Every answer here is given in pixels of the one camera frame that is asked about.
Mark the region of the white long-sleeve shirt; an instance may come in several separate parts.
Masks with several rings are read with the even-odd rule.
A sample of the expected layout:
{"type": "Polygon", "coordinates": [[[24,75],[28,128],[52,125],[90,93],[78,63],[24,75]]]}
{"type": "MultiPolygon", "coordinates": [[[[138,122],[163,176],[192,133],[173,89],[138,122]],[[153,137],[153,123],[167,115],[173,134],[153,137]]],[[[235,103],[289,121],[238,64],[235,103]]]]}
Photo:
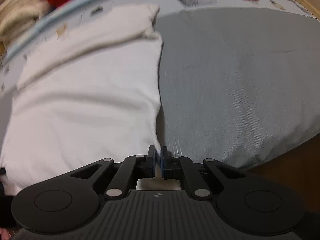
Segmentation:
{"type": "Polygon", "coordinates": [[[28,57],[1,150],[5,194],[95,161],[159,148],[159,6],[116,7],[28,57]]]}

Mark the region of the light blue folded duvet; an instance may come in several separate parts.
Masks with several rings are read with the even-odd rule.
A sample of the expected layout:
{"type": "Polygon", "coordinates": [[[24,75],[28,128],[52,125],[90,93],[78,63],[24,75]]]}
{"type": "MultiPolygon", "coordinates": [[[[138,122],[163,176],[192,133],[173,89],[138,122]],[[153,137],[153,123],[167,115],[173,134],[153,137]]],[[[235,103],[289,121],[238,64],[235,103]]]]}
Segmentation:
{"type": "Polygon", "coordinates": [[[44,18],[40,19],[33,27],[28,29],[8,50],[5,61],[15,57],[29,42],[35,39],[40,33],[60,19],[74,13],[75,11],[90,5],[99,0],[71,0],[63,6],[55,9],[44,18]]]}

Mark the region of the cream folded blanket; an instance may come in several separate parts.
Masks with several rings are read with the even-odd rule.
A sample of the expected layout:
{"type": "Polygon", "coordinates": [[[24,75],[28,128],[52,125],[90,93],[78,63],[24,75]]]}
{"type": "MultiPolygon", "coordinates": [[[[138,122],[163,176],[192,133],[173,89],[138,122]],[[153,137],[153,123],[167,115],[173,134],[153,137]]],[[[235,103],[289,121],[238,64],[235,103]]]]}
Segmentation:
{"type": "Polygon", "coordinates": [[[1,0],[1,42],[9,46],[50,10],[47,0],[1,0]]]}

